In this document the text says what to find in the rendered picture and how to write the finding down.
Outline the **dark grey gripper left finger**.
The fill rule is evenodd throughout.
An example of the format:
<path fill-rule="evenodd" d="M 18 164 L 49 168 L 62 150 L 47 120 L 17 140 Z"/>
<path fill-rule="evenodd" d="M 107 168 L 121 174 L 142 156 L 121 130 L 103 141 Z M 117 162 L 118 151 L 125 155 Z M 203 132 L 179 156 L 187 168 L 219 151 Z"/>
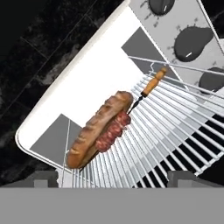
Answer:
<path fill-rule="evenodd" d="M 56 171 L 35 171 L 28 178 L 5 185 L 13 188 L 58 188 L 59 174 Z"/>

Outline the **white toaster oven door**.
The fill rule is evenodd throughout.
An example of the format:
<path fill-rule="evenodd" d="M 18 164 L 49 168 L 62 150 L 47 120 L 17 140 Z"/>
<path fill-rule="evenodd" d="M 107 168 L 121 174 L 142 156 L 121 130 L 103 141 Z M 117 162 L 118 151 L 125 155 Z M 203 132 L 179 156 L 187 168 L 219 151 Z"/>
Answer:
<path fill-rule="evenodd" d="M 117 91 L 131 90 L 144 72 L 123 45 L 142 25 L 125 0 L 45 91 L 17 129 L 24 153 L 55 168 L 63 166 L 86 122 Z"/>

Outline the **brown baguette bread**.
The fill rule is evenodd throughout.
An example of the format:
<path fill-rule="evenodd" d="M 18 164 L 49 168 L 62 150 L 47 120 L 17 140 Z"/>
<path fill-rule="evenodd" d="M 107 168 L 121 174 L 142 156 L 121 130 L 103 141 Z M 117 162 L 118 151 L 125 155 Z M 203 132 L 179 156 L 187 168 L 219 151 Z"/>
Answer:
<path fill-rule="evenodd" d="M 66 165 L 71 169 L 80 169 L 90 162 L 98 154 L 96 139 L 106 131 L 119 112 L 128 111 L 132 102 L 132 94 L 126 91 L 117 91 L 110 96 L 80 131 L 66 155 Z"/>

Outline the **black toaster oven knob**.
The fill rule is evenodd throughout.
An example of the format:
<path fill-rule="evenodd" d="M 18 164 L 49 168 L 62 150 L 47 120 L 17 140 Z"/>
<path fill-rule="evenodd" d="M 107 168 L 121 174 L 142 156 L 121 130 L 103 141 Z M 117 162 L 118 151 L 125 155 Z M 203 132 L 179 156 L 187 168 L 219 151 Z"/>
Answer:
<path fill-rule="evenodd" d="M 174 42 L 176 58 L 182 62 L 196 60 L 213 37 L 214 33 L 209 27 L 186 27 L 179 33 Z"/>
<path fill-rule="evenodd" d="M 148 5 L 151 11 L 157 16 L 167 14 L 173 7 L 175 0 L 149 0 Z"/>
<path fill-rule="evenodd" d="M 224 73 L 224 70 L 218 67 L 211 67 L 209 71 Z M 224 87 L 224 76 L 214 73 L 203 73 L 199 79 L 199 87 L 213 92 L 217 92 Z"/>

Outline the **white toaster oven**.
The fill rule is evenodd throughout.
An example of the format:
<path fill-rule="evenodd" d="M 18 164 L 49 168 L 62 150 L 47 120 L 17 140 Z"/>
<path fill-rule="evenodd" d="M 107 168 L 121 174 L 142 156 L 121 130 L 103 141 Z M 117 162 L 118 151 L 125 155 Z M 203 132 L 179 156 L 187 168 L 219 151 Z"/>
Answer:
<path fill-rule="evenodd" d="M 155 15 L 151 11 L 148 1 L 131 0 L 129 7 L 133 10 L 143 29 L 150 35 L 151 41 L 164 55 L 167 66 L 175 73 L 173 78 L 167 76 L 162 81 L 168 81 L 201 98 L 216 96 L 224 99 L 224 87 L 217 92 L 199 87 L 200 77 L 203 73 L 209 73 L 209 68 L 218 67 L 224 70 L 224 49 L 221 47 L 201 0 L 175 0 L 172 9 L 163 16 Z M 179 33 L 188 26 L 211 28 L 213 39 L 204 47 L 197 59 L 182 62 L 175 56 L 174 42 Z M 224 76 L 224 73 L 214 71 L 210 73 Z"/>

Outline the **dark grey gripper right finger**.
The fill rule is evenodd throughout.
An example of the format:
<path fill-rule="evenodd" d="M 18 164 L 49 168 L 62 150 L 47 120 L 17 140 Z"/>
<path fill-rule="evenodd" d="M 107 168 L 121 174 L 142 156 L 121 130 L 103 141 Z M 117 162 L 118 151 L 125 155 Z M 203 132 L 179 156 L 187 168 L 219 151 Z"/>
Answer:
<path fill-rule="evenodd" d="M 196 177 L 190 171 L 169 171 L 167 186 L 176 188 L 221 187 L 221 185 Z"/>

